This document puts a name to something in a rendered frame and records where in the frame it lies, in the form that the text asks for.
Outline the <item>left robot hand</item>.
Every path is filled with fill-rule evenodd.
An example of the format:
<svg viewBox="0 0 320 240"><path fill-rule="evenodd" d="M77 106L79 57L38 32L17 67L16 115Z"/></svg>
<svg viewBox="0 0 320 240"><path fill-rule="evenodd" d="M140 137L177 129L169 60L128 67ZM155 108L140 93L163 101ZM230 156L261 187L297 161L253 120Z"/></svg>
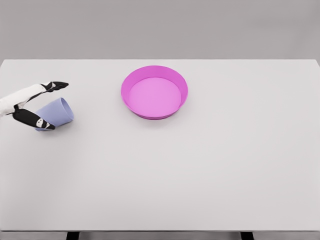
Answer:
<svg viewBox="0 0 320 240"><path fill-rule="evenodd" d="M67 82L50 81L36 83L0 98L0 119L11 115L14 120L33 128L55 130L56 127L34 112L24 108L25 104L44 93L52 93L69 86Z"/></svg>

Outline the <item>lavender plastic cup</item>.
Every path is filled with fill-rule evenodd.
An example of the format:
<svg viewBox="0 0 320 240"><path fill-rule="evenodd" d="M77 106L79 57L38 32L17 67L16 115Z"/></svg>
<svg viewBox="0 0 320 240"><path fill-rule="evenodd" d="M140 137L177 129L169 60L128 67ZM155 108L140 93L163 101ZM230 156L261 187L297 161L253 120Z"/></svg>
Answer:
<svg viewBox="0 0 320 240"><path fill-rule="evenodd" d="M74 120L74 113L67 101L60 97L35 112L56 128Z"/></svg>

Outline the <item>pink round plate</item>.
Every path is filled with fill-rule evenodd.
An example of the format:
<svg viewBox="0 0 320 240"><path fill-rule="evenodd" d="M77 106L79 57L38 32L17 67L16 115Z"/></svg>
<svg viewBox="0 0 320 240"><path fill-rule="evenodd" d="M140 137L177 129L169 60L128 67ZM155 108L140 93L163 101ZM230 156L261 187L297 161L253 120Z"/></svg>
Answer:
<svg viewBox="0 0 320 240"><path fill-rule="evenodd" d="M147 65L131 72L120 94L127 108L147 120L162 120L175 114L189 94L185 78L167 66Z"/></svg>

